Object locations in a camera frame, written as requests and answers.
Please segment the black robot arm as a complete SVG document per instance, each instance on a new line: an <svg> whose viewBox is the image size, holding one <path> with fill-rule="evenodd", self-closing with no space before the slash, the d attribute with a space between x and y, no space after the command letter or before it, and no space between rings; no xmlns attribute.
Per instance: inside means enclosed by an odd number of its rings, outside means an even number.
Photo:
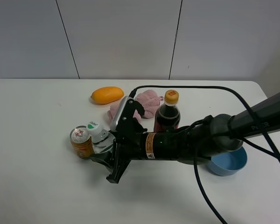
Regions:
<svg viewBox="0 0 280 224"><path fill-rule="evenodd" d="M132 90L124 97L110 129L115 135L111 152L93 154L93 162L104 165L110 174L107 180L118 183L133 160L178 161L184 164L205 164L212 156L238 150L243 141L263 135L280 163L280 152L269 133L280 131L280 93L250 107L238 97L245 110L238 115L207 116L189 126L164 132L151 132L133 117L144 113Z"/></svg>

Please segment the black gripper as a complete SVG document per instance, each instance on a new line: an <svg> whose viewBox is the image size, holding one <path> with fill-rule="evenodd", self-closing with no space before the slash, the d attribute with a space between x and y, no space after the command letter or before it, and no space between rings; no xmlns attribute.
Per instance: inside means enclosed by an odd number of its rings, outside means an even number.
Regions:
<svg viewBox="0 0 280 224"><path fill-rule="evenodd" d="M139 115L144 114L143 106L132 99L126 104L116 131L111 131L115 134L113 153L108 151L90 156L93 162L105 166L110 172L106 178L110 183L119 183L124 171L140 148L141 135L147 131L133 117L135 110Z"/></svg>

